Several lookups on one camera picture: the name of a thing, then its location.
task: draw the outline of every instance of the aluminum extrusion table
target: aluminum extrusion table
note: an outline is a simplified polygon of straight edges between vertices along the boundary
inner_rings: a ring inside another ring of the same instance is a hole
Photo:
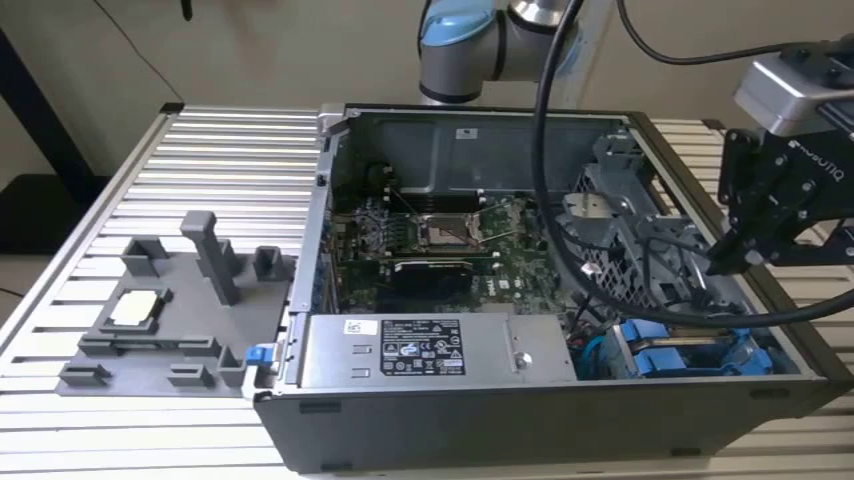
[[[124,272],[117,255],[133,235],[189,251],[178,224],[212,210],[235,250],[276,245],[296,255],[319,153],[316,112],[185,107],[161,114],[104,194],[0,329],[0,474],[36,478],[296,478],[243,399],[85,398],[53,394]],[[694,120],[656,128],[710,193],[720,132]],[[823,233],[814,230],[810,239]],[[854,285],[847,267],[771,268],[798,305]],[[854,312],[814,322],[854,369]],[[854,478],[854,396],[803,419],[776,420],[711,460],[387,472],[384,478]]]

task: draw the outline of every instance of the beige wall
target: beige wall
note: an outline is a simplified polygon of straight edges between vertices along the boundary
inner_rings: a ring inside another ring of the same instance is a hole
[[[642,37],[671,56],[794,40],[834,39],[854,32],[851,0],[627,0],[625,3]],[[718,118],[728,125],[750,125],[750,118],[731,100],[748,62],[695,67],[656,63],[631,43],[613,8],[580,107],[643,110],[655,116]]]
[[[177,0],[101,1],[188,103],[419,101],[420,0],[194,0],[189,23]],[[93,168],[112,171],[170,92],[89,0],[0,0],[0,25]],[[513,83],[483,102],[532,98]]]
[[[608,19],[605,1],[587,5],[607,25],[600,38],[595,25],[585,31],[600,48],[585,49],[553,105],[744,123],[730,100],[744,62],[656,64],[629,44],[613,12]],[[102,3],[188,103],[316,107],[419,100],[420,0],[194,0],[190,23],[176,0]],[[650,43],[672,55],[854,30],[851,0],[628,0],[628,6]],[[173,100],[169,90],[89,0],[0,0],[0,26],[92,167],[112,172],[160,105]],[[483,104],[529,106],[533,92],[532,83],[488,84]],[[14,123],[4,108],[0,126]],[[21,137],[20,126],[0,129],[0,155],[10,151],[16,158],[14,168],[0,162],[0,180],[9,172],[49,171]]]

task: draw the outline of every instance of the white component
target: white component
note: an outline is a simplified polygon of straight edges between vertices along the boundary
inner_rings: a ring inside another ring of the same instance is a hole
[[[137,326],[150,316],[157,303],[157,292],[153,290],[133,290],[121,294],[112,309],[109,319],[116,325]]]
[[[379,322],[376,320],[353,320],[344,321],[344,335],[376,335],[379,330]]]
[[[477,129],[476,128],[457,128],[456,129],[456,139],[457,140],[476,140],[477,139]]]
[[[589,277],[593,274],[601,273],[601,267],[592,262],[587,262],[581,265],[581,272],[584,272],[584,275]]]

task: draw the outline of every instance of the power supply label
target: power supply label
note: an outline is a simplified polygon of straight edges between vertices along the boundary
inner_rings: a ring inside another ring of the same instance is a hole
[[[383,320],[384,375],[465,375],[459,320]]]

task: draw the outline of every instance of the motherboard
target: motherboard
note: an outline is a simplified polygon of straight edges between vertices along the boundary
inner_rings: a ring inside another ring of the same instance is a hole
[[[340,313],[572,308],[528,195],[480,192],[436,202],[389,193],[332,215]],[[473,211],[424,211],[436,203]]]

